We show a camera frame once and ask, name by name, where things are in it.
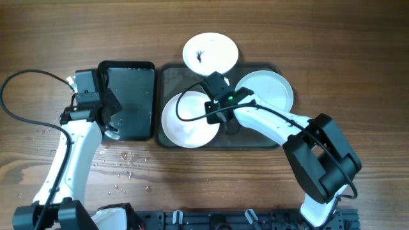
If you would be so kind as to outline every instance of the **wood grain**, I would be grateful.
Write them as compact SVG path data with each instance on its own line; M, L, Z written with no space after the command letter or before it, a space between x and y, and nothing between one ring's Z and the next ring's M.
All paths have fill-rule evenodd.
M409 228L407 1L0 3L1 82L26 68L65 78L106 59L160 67L182 61L185 42L196 34L227 35L241 61L281 69L295 90L292 112L323 112L337 121L363 165L354 180L359 198L341 203L359 209L362 229ZM4 99L13 112L52 123L69 96L59 82L27 74L10 83ZM0 229L11 229L16 207L30 204L41 187L59 136L4 111L0 124ZM89 211L123 202L137 210L267 210L297 208L304 200L280 149L168 151L153 140L116 142L99 154L103 149L88 178ZM135 154L126 169L116 166L124 151ZM117 177L126 171L131 180Z

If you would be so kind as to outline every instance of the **wooden table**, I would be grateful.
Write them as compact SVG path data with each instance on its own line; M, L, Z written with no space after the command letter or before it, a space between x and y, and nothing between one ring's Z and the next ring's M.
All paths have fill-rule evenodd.
M281 69L295 89L292 112L322 112L341 127L362 161L354 180L359 198L341 206L359 209L363 229L409 228L407 1L52 2L1 1L1 82L27 68L66 78L107 59L161 67L182 61L194 35L225 34L240 61ZM27 74L10 83L4 99L13 112L52 123L69 96L58 81ZM3 110L0 123L0 229L10 229L16 207L29 205L44 182L59 134ZM122 202L137 210L268 210L304 200L281 149L168 151L153 140L104 147L88 178L89 211ZM126 169L116 166L123 152L135 155Z

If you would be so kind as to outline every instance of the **white plate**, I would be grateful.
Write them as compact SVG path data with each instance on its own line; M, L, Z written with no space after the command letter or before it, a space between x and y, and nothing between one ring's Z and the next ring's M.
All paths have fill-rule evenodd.
M209 76L214 71L224 74L236 64L237 59L236 44L223 34L196 35L183 48L185 64L193 72L202 76Z
M180 95L170 99L162 112L162 127L167 138L185 148L196 148L207 144L216 136L220 124L209 125L206 118L189 122L179 120L176 116L176 102ZM186 92L179 102L179 116L190 119L205 115L205 102L209 100L204 93Z
M236 91L241 87L253 90L265 102L286 112L293 106L294 94L290 84L273 71L260 70L249 73L238 82Z

